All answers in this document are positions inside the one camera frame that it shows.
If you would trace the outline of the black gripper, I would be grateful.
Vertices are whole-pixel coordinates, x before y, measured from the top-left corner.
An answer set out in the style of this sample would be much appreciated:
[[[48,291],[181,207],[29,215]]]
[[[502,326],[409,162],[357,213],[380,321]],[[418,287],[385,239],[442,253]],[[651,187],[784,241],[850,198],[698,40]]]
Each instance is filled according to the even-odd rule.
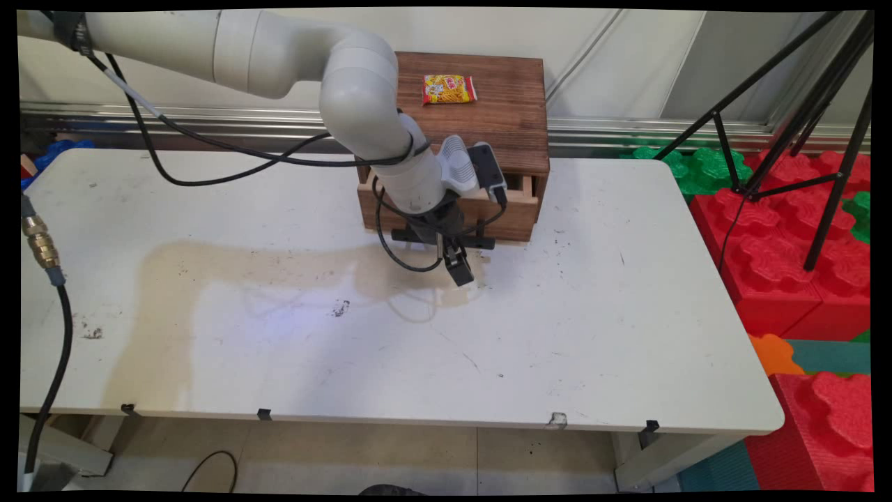
[[[404,241],[436,245],[437,237],[446,237],[443,241],[442,261],[458,287],[474,282],[468,255],[464,247],[464,238],[450,238],[448,235],[458,234],[464,229],[464,213],[460,210],[458,194],[445,194],[431,210],[418,214],[410,214],[404,228]]]

